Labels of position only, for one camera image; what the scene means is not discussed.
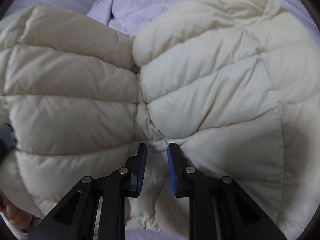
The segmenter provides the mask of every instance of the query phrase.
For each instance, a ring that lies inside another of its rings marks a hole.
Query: quilted panel
[[[9,16],[0,31],[0,121],[18,140],[0,187],[42,218],[81,177],[107,176],[136,152],[132,40],[49,7]]]
[[[277,0],[180,3],[133,42],[149,131],[163,137],[149,143],[165,150],[176,142],[204,173],[232,176],[288,239],[296,239],[319,204],[318,105],[288,110],[320,95],[319,55]],[[307,143],[297,147],[300,128],[311,120],[303,132]],[[297,188],[303,192],[295,194]],[[186,237],[185,208],[175,201],[161,192],[155,217],[160,228]],[[162,214],[164,203],[175,206],[174,214]]]

